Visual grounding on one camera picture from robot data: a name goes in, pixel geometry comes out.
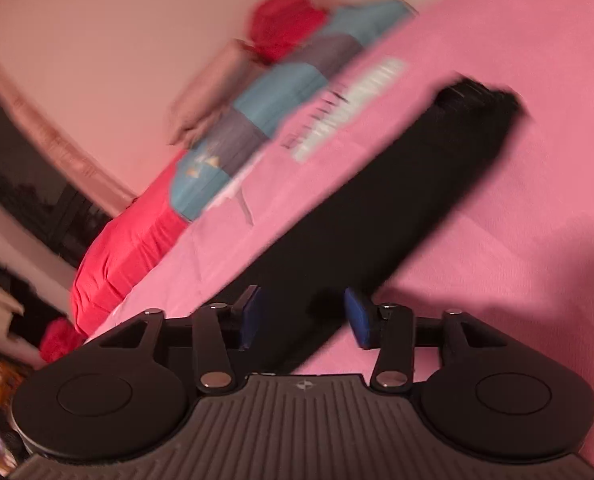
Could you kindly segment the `pink printed bedsheet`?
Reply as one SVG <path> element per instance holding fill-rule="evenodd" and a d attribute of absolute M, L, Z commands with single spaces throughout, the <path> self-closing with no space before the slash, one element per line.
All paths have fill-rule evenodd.
<path fill-rule="evenodd" d="M 441 0 L 262 148 L 106 318 L 249 285 L 281 370 L 367 372 L 342 295 L 462 309 L 594 389 L 594 0 Z M 594 464 L 594 427 L 583 448 Z"/>

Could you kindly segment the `red mattress cover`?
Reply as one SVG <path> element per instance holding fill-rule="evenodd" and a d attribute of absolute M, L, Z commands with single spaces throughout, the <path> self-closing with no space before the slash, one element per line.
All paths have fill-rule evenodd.
<path fill-rule="evenodd" d="M 167 255 L 190 225 L 170 205 L 170 188 L 184 152 L 142 195 L 109 221 L 85 253 L 70 289 L 72 322 L 90 336 Z"/>

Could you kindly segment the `black pants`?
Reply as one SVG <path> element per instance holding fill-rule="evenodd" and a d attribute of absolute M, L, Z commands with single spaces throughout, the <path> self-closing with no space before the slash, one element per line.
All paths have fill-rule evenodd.
<path fill-rule="evenodd" d="M 510 90 L 467 78 L 441 89 L 415 122 L 224 286 L 216 299 L 262 289 L 260 330 L 240 354 L 244 376 L 291 372 L 321 348 L 348 322 L 344 292 L 370 299 L 493 164 L 522 114 Z"/>

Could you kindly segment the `folded red blanket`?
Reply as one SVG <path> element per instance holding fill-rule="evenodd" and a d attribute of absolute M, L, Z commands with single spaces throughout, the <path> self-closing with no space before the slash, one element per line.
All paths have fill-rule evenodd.
<path fill-rule="evenodd" d="M 275 64 L 302 47 L 327 19 L 327 10 L 312 0 L 262 0 L 250 14 L 247 44 L 261 63 Z"/>

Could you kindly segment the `pink curtain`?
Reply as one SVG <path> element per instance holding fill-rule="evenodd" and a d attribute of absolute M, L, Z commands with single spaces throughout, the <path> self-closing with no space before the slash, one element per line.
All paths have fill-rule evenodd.
<path fill-rule="evenodd" d="M 0 64 L 0 105 L 24 137 L 93 203 L 117 217 L 134 194 L 62 133 L 18 89 Z"/>

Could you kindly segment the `folded beige blanket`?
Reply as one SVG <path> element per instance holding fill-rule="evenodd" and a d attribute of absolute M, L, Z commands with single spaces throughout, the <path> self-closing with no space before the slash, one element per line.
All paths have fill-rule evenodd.
<path fill-rule="evenodd" d="M 243 41 L 229 41 L 185 85 L 169 107 L 169 145 L 191 148 L 262 73 L 264 66 Z"/>

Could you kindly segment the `dark window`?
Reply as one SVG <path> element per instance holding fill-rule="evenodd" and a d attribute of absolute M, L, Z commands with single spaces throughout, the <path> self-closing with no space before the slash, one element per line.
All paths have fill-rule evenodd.
<path fill-rule="evenodd" d="M 33 147 L 1 105 L 0 204 L 75 268 L 110 221 Z"/>

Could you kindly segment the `teal grey striped pillow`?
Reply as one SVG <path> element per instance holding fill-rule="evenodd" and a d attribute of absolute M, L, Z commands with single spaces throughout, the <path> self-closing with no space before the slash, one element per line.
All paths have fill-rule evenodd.
<path fill-rule="evenodd" d="M 401 0 L 377 0 L 336 10 L 304 44 L 258 77 L 182 157 L 170 188 L 170 205 L 196 220 L 234 180 L 280 124 L 340 70 L 413 16 Z"/>

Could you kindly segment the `red cloth pile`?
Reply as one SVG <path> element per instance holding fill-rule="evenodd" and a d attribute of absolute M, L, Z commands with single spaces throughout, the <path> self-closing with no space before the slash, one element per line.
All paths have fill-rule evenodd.
<path fill-rule="evenodd" d="M 87 339 L 68 318 L 58 318 L 47 325 L 39 345 L 40 356 L 45 363 L 53 363 L 80 348 Z"/>

